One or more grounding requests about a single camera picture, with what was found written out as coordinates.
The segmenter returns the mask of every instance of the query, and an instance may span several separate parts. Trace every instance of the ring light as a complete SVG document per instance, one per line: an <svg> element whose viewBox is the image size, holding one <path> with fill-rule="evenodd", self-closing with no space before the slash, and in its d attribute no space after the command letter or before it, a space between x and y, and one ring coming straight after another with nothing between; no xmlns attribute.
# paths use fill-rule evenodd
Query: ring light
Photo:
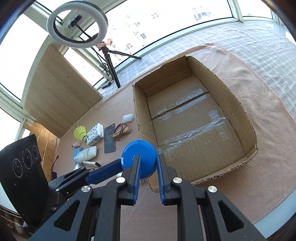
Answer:
<svg viewBox="0 0 296 241"><path fill-rule="evenodd" d="M83 11L90 15L98 24L100 29L99 33L86 41L77 41L63 36L58 31L57 26L55 24L55 20L58 14L66 10ZM59 6L56 10L54 10L47 19L46 27L49 35L58 43L71 48L85 49L93 47L102 42L107 33L108 20L104 12L97 5L86 1L72 1L64 3L63 5Z"/></svg>

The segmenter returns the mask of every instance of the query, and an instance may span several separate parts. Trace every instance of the wooden board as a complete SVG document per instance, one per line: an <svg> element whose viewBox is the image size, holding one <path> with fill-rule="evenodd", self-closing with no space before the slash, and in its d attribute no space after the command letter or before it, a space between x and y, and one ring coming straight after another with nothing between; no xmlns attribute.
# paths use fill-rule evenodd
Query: wooden board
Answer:
<svg viewBox="0 0 296 241"><path fill-rule="evenodd" d="M101 98L50 44L33 75L24 109L61 138Z"/></svg>
<svg viewBox="0 0 296 241"><path fill-rule="evenodd" d="M51 181L51 169L55 160L54 153L56 149L57 137L38 122L32 126L24 124L24 128L30 131L30 135L35 134L37 145L41 156L41 166L48 182Z"/></svg>

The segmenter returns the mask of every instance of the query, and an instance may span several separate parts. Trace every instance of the blue disc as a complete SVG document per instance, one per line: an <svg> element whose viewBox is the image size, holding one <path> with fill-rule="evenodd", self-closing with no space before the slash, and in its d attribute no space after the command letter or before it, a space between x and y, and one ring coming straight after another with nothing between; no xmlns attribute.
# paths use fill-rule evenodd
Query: blue disc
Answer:
<svg viewBox="0 0 296 241"><path fill-rule="evenodd" d="M157 151L149 142L135 140L129 143L121 156L122 169L133 165L133 157L141 156L141 179L150 177L156 170Z"/></svg>

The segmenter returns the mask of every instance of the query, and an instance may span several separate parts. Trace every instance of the metal screw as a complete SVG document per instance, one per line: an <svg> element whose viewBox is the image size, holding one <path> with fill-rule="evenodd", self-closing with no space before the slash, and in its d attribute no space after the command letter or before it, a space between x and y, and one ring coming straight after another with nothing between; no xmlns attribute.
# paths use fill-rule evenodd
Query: metal screw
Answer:
<svg viewBox="0 0 296 241"><path fill-rule="evenodd" d="M217 191L217 188L215 186L209 186L207 189L209 190L209 192L213 193Z"/></svg>
<svg viewBox="0 0 296 241"><path fill-rule="evenodd" d="M173 182L174 183L181 183L182 182L182 178L180 178L180 177L174 177Z"/></svg>
<svg viewBox="0 0 296 241"><path fill-rule="evenodd" d="M83 191L83 192L89 192L90 190L91 190L91 187L90 186L83 186L81 188L81 191Z"/></svg>
<svg viewBox="0 0 296 241"><path fill-rule="evenodd" d="M124 177L118 177L116 178L116 182L117 183L124 183L126 181L126 179Z"/></svg>

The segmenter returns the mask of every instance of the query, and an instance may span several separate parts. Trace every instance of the black camera module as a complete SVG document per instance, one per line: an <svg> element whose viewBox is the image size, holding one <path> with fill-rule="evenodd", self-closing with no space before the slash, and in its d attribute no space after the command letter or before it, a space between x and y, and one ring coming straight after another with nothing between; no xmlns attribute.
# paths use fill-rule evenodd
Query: black camera module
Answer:
<svg viewBox="0 0 296 241"><path fill-rule="evenodd" d="M24 161L26 168L30 169L30 167L32 166L32 156L28 149L23 151L22 159Z"/></svg>
<svg viewBox="0 0 296 241"><path fill-rule="evenodd" d="M13 161L13 171L17 177L22 176L22 164L19 159L14 159Z"/></svg>
<svg viewBox="0 0 296 241"><path fill-rule="evenodd" d="M35 159L37 159L39 156L39 153L38 153L38 149L35 145L33 146L32 152L33 152L33 156L35 157Z"/></svg>

